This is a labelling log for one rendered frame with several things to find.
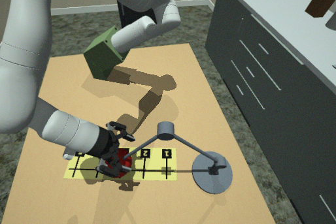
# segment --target white countertop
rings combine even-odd
[[[336,94],[336,31],[325,24],[331,11],[313,18],[311,0],[239,0]]]

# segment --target gray cylinder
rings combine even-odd
[[[326,27],[336,31],[336,12],[331,16],[329,21],[326,23]]]
[[[174,123],[170,121],[162,121],[158,123],[158,138],[160,140],[174,139]]]

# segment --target round gray base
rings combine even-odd
[[[213,157],[223,157],[216,152],[207,152]],[[206,171],[194,171],[194,170],[208,170],[208,167],[213,166],[214,161],[199,154],[192,165],[192,176],[196,184],[207,193],[219,194],[223,193],[232,182],[232,169],[229,162],[226,160],[226,168],[218,169],[218,175],[210,175]]]

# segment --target green box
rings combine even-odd
[[[113,48],[111,37],[117,31],[116,26],[105,31],[102,35],[93,40],[84,52],[85,60],[95,79],[106,80],[113,68],[124,62],[129,53],[129,51],[127,51],[120,54]]]

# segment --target wooden table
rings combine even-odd
[[[222,154],[233,181],[211,195],[191,172],[177,181],[63,179],[63,146],[29,129],[3,217],[13,223],[275,223],[189,44],[138,48],[115,67],[109,81],[93,79],[83,55],[51,58],[39,97],[101,127],[127,125],[137,147],[171,121],[175,134],[204,151]],[[176,148],[177,170],[191,170],[195,150],[177,140],[148,148]]]

